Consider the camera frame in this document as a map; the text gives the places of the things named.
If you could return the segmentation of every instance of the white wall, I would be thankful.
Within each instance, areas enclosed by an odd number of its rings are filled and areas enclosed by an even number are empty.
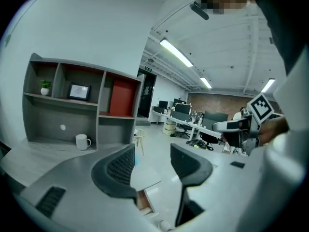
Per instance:
[[[0,140],[25,138],[22,89],[30,55],[88,62],[136,76],[157,0],[37,0],[0,49]]]
[[[174,101],[174,99],[181,98],[183,101],[187,101],[188,92],[185,89],[177,86],[173,82],[163,79],[157,76],[154,85],[153,99],[151,101],[151,107],[158,106],[159,101]],[[149,113],[150,122],[157,122],[158,116],[153,116],[152,112]],[[165,118],[161,117],[159,122],[165,122]]]

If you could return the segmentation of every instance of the white plant pot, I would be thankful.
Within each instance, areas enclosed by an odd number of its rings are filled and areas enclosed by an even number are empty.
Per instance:
[[[41,88],[41,94],[42,95],[46,96],[46,95],[48,95],[48,93],[49,93],[49,89],[48,88],[44,88],[44,87]]]

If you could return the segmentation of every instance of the black sleeve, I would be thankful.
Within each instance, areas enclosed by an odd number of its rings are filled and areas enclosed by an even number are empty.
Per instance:
[[[288,74],[308,45],[307,0],[255,0],[263,11]]]

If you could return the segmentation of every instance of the black door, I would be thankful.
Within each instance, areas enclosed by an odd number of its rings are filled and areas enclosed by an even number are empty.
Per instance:
[[[153,90],[155,86],[156,76],[148,71],[139,69],[137,76],[141,74],[145,75],[145,79],[144,79],[144,86],[140,95],[140,106],[138,110],[138,116],[148,118],[151,106],[151,99],[153,97]]]

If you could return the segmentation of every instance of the gray shelf unit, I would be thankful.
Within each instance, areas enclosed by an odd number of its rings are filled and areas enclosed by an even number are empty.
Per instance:
[[[40,94],[40,80],[52,82],[48,96]],[[110,114],[115,79],[136,84],[132,113]],[[42,58],[33,53],[28,64],[23,91],[23,117],[27,140],[42,143],[50,140],[70,143],[86,134],[92,149],[129,144],[133,140],[144,76],[127,74],[77,61]],[[67,99],[71,84],[91,85],[89,101]]]

